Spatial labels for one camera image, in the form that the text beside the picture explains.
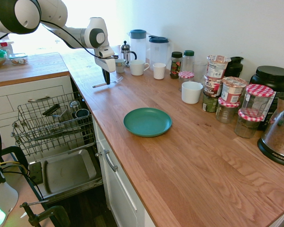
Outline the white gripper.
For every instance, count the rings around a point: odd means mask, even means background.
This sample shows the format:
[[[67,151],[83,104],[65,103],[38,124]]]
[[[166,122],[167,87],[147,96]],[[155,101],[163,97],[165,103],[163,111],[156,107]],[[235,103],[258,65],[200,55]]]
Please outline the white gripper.
[[[110,72],[115,71],[115,52],[110,46],[94,49],[95,63],[102,68],[104,80],[107,85],[110,84]]]

